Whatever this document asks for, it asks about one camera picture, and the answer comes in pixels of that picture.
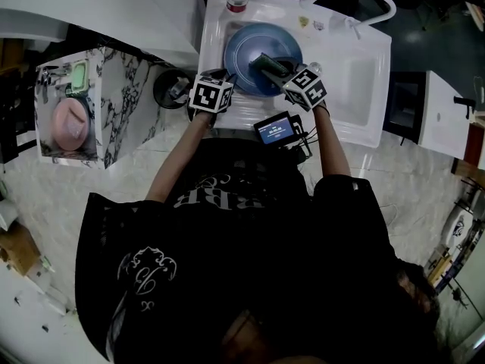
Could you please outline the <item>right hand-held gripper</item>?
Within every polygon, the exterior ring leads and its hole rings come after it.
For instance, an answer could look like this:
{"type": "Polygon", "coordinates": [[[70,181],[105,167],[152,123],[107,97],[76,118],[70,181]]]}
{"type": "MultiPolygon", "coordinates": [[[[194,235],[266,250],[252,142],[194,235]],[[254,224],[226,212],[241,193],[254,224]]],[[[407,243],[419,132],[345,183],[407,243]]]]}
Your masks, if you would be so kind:
{"type": "Polygon", "coordinates": [[[261,89],[265,96],[278,96],[284,92],[291,103],[305,111],[323,105],[327,91],[318,70],[292,57],[277,58],[276,61],[283,67],[281,74],[261,70],[267,81],[261,89]]]}

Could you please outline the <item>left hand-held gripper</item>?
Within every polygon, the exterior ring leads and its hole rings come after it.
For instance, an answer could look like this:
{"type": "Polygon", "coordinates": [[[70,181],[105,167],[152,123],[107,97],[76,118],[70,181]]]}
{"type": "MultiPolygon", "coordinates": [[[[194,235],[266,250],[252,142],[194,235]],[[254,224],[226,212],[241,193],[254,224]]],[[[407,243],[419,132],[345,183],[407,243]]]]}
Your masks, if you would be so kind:
{"type": "Polygon", "coordinates": [[[231,105],[238,76],[226,69],[213,69],[197,74],[189,91],[188,109],[211,114],[225,112],[231,105]]]}

